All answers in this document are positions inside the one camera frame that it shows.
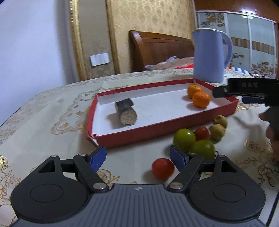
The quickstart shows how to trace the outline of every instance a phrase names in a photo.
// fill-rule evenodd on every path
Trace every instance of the blue kettle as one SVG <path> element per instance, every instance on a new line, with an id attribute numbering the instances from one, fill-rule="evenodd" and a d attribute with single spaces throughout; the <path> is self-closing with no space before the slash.
<path id="1" fill-rule="evenodd" d="M 222 83 L 224 69 L 232 57 L 232 40 L 224 32 L 216 29 L 200 28 L 192 33 L 195 42 L 194 78 L 205 82 Z M 223 39 L 228 46 L 225 60 Z"/>

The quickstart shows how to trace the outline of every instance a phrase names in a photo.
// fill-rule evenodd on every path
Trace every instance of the red cherry tomato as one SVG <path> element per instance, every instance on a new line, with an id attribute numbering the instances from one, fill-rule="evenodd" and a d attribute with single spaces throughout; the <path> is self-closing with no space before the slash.
<path id="1" fill-rule="evenodd" d="M 174 165 L 169 159 L 157 159 L 152 164 L 152 173 L 161 180 L 168 179 L 174 172 Z"/>
<path id="2" fill-rule="evenodd" d="M 196 141 L 202 140 L 202 139 L 209 139 L 209 131 L 206 127 L 199 127 L 195 131 L 196 135 Z"/>

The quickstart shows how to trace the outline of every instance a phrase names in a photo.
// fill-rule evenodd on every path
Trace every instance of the orange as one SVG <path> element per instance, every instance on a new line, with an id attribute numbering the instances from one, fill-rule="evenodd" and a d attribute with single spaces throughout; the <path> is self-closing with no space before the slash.
<path id="1" fill-rule="evenodd" d="M 201 87 L 196 84 L 192 84 L 188 87 L 187 94 L 192 99 L 193 95 L 198 91 L 202 91 Z"/>
<path id="2" fill-rule="evenodd" d="M 192 100 L 195 106 L 206 108 L 210 103 L 210 96 L 206 92 L 199 91 L 193 95 Z"/>

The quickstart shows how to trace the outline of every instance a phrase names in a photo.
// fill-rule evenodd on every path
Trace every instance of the green tomato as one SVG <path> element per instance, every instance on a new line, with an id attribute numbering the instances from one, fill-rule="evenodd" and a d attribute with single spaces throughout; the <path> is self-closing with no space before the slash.
<path id="1" fill-rule="evenodd" d="M 174 145 L 185 152 L 188 152 L 195 141 L 195 134 L 189 129 L 179 129 L 174 135 Z"/>
<path id="2" fill-rule="evenodd" d="M 209 140 L 199 140 L 192 145 L 191 153 L 202 155 L 204 159 L 214 159 L 215 146 Z"/>

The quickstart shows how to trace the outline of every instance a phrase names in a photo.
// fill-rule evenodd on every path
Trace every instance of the person's hand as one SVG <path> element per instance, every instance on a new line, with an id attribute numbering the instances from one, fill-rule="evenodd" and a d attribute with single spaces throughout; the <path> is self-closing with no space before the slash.
<path id="1" fill-rule="evenodd" d="M 270 124 L 266 129 L 266 137 L 270 139 L 274 159 L 279 162 L 279 107 L 270 107 L 259 118 Z"/>

